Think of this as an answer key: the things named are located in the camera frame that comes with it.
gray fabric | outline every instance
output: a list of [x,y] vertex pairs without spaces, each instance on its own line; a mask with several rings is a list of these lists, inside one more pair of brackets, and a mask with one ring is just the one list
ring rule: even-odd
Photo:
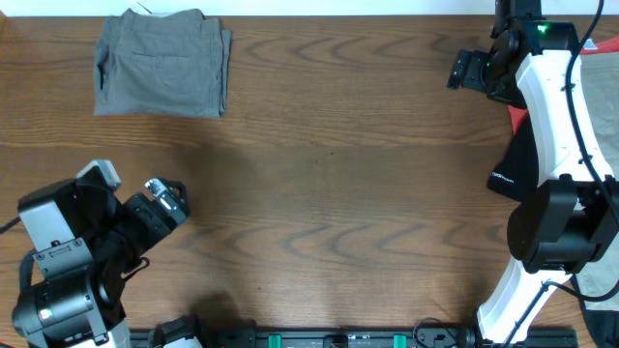
[[[582,89],[589,116],[604,158],[619,175],[619,53],[582,56]],[[588,263],[576,275],[583,294],[605,294],[619,278],[619,238],[615,238],[599,262]],[[585,303],[587,309],[619,310],[619,297],[599,304]]]
[[231,37],[200,10],[109,17],[95,49],[95,115],[220,117]]

gray pants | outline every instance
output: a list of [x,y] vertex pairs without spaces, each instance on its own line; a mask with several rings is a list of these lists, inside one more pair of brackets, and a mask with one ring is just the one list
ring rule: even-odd
[[95,115],[225,111],[231,32],[200,10],[109,17],[95,50]]

wood grain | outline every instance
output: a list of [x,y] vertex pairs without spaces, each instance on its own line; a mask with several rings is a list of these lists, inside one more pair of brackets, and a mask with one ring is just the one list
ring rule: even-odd
[[[579,28],[590,18],[577,18]],[[111,159],[128,198],[186,183],[189,222],[127,287],[133,327],[198,312],[212,326],[463,322],[505,269],[516,204],[486,189],[511,136],[504,105],[445,88],[460,48],[486,49],[491,17],[230,17],[220,120],[92,116],[102,18],[10,18],[0,39],[0,218],[17,199]],[[619,20],[603,18],[608,38]],[[21,225],[0,244],[0,341],[11,323]],[[593,343],[575,300],[537,323]]]

black cable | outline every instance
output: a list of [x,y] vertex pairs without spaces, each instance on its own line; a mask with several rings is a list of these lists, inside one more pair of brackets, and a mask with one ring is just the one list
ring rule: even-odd
[[16,217],[16,218],[12,219],[6,225],[0,227],[0,234],[3,234],[5,232],[7,232],[8,230],[11,229],[11,227],[17,225],[20,221],[21,221],[20,217]]
[[437,322],[438,324],[440,324],[443,327],[443,330],[445,330],[445,332],[451,338],[454,339],[454,343],[455,344],[452,347],[457,346],[457,338],[456,338],[456,336],[447,329],[447,327],[445,326],[445,324],[443,324],[442,321],[440,321],[439,319],[433,318],[433,317],[427,317],[427,318],[422,319],[422,321],[420,321],[419,323],[417,323],[417,325],[415,325],[415,329],[413,329],[413,339],[415,339],[415,341],[417,341],[417,343],[419,343],[420,346],[422,346],[423,348],[429,348],[421,340],[419,340],[419,338],[417,337],[417,329],[419,328],[420,325],[424,324],[428,320],[433,320],[433,321]]
[[568,69],[565,73],[565,91],[566,91],[565,95],[566,95],[566,99],[568,102],[568,109],[570,111],[570,119],[572,120],[572,127],[574,128],[576,142],[578,143],[578,148],[580,149],[580,153],[582,154],[582,162],[587,167],[587,170],[591,174],[591,177],[593,178],[595,183],[598,185],[598,188],[600,189],[600,193],[602,194],[602,196],[604,197],[604,200],[608,204],[608,209],[611,211],[612,217],[614,218],[615,223],[617,224],[617,226],[619,226],[619,208],[617,208],[617,206],[612,202],[610,193],[606,189],[606,186],[604,185],[604,182],[602,181],[602,179],[600,179],[600,175],[598,175],[598,172],[596,172],[596,169],[594,168],[593,163],[591,163],[591,157],[589,156],[589,153],[587,152],[587,148],[584,144],[584,139],[582,138],[582,133],[580,131],[580,126],[578,125],[578,119],[576,118],[574,98],[572,96],[572,89],[574,88],[574,85],[572,84],[572,70],[574,69],[574,64],[576,62],[576,59],[578,58],[578,55],[580,54],[580,51],[582,50],[582,48],[584,48],[584,45],[586,44],[587,40],[589,40],[591,33],[593,32],[596,25],[598,24],[598,20],[600,20],[600,16],[602,15],[603,7],[604,7],[604,0],[600,0],[600,3],[598,5],[598,10],[596,11],[596,15],[593,18],[593,21],[591,22],[589,29],[582,37],[582,40],[580,41],[578,45],[577,51],[572,54],[572,58],[570,59],[570,62],[568,64]]
[[522,326],[522,323],[524,323],[524,321],[529,316],[533,308],[535,308],[535,305],[540,301],[544,292],[548,291],[548,287],[550,285],[552,284],[548,284],[548,282],[542,284],[540,291],[538,291],[538,293],[535,295],[535,298],[533,298],[533,301],[531,301],[529,306],[526,307],[526,309],[524,310],[524,313],[522,313],[522,315],[520,316],[520,319],[514,324],[514,328],[510,331],[510,335],[507,337],[505,342],[503,342],[503,345],[501,345],[501,348],[506,348],[510,346],[512,339],[514,339],[514,336],[518,332],[518,329],[520,329],[520,326]]
[[[568,64],[568,70],[565,73],[565,84],[566,84],[566,87],[565,87],[566,94],[565,95],[566,95],[566,98],[567,98],[567,101],[568,101],[568,109],[570,110],[570,119],[572,120],[572,126],[574,128],[574,134],[575,134],[575,137],[576,137],[576,142],[578,143],[578,148],[580,149],[580,153],[582,154],[582,161],[584,162],[585,166],[587,167],[587,170],[589,170],[589,173],[593,177],[593,180],[597,184],[597,186],[598,186],[598,188],[600,190],[600,193],[604,197],[604,200],[606,201],[606,204],[608,205],[608,209],[610,210],[610,212],[612,214],[612,217],[615,220],[615,223],[617,223],[617,226],[619,227],[619,208],[617,208],[617,206],[612,201],[612,198],[610,197],[610,193],[606,189],[606,186],[604,185],[604,182],[602,182],[602,179],[600,179],[600,176],[598,175],[598,173],[596,172],[596,169],[593,167],[593,164],[591,163],[591,157],[589,156],[589,153],[587,152],[587,148],[584,145],[584,139],[582,138],[582,133],[580,132],[580,127],[578,126],[578,119],[576,118],[576,111],[575,111],[575,107],[574,107],[574,98],[572,96],[572,88],[574,86],[572,84],[572,70],[574,68],[574,64],[575,64],[576,58],[580,54],[580,51],[584,47],[584,45],[587,42],[587,40],[589,40],[589,37],[591,36],[591,33],[593,32],[593,30],[595,29],[596,25],[598,24],[598,20],[600,20],[600,16],[602,15],[602,9],[603,8],[604,8],[604,0],[600,0],[600,2],[598,4],[598,10],[596,11],[596,15],[593,18],[593,21],[591,22],[591,25],[589,26],[589,29],[587,30],[587,32],[582,37],[582,40],[580,40],[580,44],[578,45],[578,50],[572,54],[572,59],[570,59],[570,63]],[[566,287],[565,285],[562,285],[562,284],[559,284],[559,283],[556,283],[556,282],[553,282],[553,281],[550,282],[549,285],[556,286],[557,288],[567,292],[568,294],[578,298],[579,300],[584,300],[584,301],[588,301],[588,302],[602,302],[602,301],[606,301],[608,299],[611,299],[615,295],[617,295],[617,293],[619,293],[619,280],[617,280],[617,282],[612,287],[612,289],[610,289],[610,291],[608,291],[606,294],[601,295],[601,296],[582,295],[582,294],[580,294],[580,293],[578,293],[578,292],[576,292],[576,291]]]

